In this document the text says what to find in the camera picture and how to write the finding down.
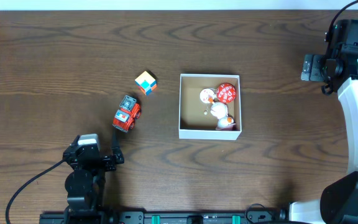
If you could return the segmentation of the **multicolour puzzle cube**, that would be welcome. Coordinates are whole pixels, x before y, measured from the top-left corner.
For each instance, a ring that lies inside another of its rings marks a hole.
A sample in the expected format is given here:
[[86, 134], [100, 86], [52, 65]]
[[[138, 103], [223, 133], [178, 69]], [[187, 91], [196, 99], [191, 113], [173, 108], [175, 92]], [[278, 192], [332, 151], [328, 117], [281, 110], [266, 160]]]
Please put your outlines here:
[[135, 83], [144, 95], [151, 94], [157, 87], [157, 80], [148, 71], [141, 73]]

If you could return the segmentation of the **red toy fire truck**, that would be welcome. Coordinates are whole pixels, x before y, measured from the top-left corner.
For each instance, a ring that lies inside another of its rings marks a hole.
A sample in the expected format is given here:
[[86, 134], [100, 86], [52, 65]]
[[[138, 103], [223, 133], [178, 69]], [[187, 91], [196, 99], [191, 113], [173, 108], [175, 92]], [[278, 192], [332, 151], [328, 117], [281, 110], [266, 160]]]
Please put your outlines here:
[[131, 96], [126, 95], [116, 111], [113, 119], [113, 126], [127, 133], [135, 126], [135, 121], [141, 116], [141, 107], [137, 100]]

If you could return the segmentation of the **red ball with white letters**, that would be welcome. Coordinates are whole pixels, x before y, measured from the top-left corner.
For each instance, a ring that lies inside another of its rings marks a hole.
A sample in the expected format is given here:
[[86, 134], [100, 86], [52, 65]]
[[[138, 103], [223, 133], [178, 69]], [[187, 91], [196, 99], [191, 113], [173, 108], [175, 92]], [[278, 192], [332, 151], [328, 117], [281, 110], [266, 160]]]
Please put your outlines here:
[[236, 99], [236, 88], [230, 83], [222, 83], [216, 90], [217, 99], [222, 103], [230, 103]]

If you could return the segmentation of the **white pink duck toy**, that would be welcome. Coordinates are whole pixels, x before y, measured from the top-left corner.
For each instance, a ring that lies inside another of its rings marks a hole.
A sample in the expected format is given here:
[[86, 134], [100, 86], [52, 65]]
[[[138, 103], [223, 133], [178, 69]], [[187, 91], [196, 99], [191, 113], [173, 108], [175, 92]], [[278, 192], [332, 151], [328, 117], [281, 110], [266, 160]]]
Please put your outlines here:
[[234, 117], [229, 114], [227, 104], [214, 101], [212, 97], [208, 98], [208, 102], [211, 103], [210, 113], [218, 120], [216, 130], [233, 131], [236, 121]]

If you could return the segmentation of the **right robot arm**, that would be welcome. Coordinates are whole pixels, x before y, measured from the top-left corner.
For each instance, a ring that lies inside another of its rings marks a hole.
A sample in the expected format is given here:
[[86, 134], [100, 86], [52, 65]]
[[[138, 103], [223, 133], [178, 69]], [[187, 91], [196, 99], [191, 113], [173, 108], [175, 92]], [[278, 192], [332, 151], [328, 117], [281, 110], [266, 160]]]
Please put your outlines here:
[[326, 42], [325, 54], [305, 56], [301, 80], [323, 83], [325, 95], [337, 93], [347, 131], [347, 174], [327, 186], [319, 199], [293, 202], [288, 219], [297, 223], [358, 223], [358, 20], [331, 24]]

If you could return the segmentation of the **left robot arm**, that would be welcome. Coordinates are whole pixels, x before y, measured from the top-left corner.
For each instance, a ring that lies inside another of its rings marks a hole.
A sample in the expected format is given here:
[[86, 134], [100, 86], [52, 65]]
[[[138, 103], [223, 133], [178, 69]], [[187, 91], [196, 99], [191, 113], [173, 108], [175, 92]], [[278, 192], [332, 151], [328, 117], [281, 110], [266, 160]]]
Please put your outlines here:
[[84, 134], [73, 140], [63, 152], [63, 158], [73, 169], [65, 181], [69, 208], [78, 216], [96, 214], [103, 202], [105, 174], [124, 163], [116, 134], [111, 138], [110, 155], [101, 155], [97, 134]]

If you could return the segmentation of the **white cardboard box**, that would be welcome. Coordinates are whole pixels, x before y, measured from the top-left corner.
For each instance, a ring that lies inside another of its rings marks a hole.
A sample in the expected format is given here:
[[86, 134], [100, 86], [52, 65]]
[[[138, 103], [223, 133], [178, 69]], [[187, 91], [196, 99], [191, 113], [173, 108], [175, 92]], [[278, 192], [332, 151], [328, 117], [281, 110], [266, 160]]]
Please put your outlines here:
[[[236, 97], [227, 104], [231, 127], [218, 129], [218, 119], [211, 114], [211, 103], [203, 103], [200, 93], [205, 88], [215, 90], [230, 83]], [[180, 139], [236, 140], [242, 132], [241, 89], [238, 75], [186, 74], [180, 75], [178, 132]]]

